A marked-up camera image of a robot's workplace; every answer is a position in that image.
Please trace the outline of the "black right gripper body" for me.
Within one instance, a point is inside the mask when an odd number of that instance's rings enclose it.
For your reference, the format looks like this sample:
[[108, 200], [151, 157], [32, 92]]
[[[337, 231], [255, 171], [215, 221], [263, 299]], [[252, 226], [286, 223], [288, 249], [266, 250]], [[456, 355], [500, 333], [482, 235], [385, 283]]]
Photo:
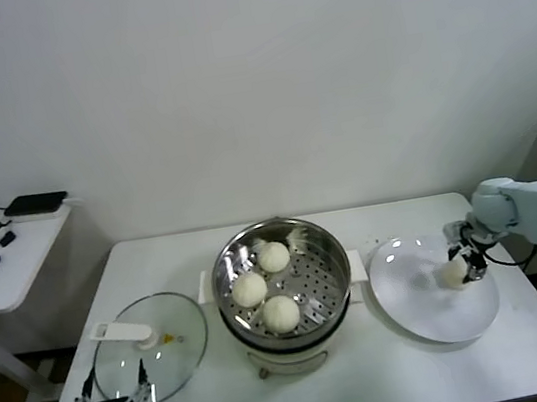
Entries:
[[475, 256], [483, 256], [485, 248], [477, 239], [475, 227], [467, 220], [457, 223], [457, 234], [460, 245], [460, 254], [465, 260], [473, 260]]

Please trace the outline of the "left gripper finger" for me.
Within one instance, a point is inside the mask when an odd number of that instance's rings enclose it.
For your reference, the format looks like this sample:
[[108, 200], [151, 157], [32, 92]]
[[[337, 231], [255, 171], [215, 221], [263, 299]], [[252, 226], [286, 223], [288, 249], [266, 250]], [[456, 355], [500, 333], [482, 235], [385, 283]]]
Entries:
[[74, 402], [92, 402], [94, 380], [95, 380], [95, 369], [91, 368], [91, 371], [89, 372], [87, 376], [87, 379], [83, 383], [83, 386], [81, 389], [82, 393], [80, 396], [75, 398]]
[[126, 402], [150, 402], [151, 400], [149, 379], [142, 359], [138, 366], [136, 390], [132, 392]]

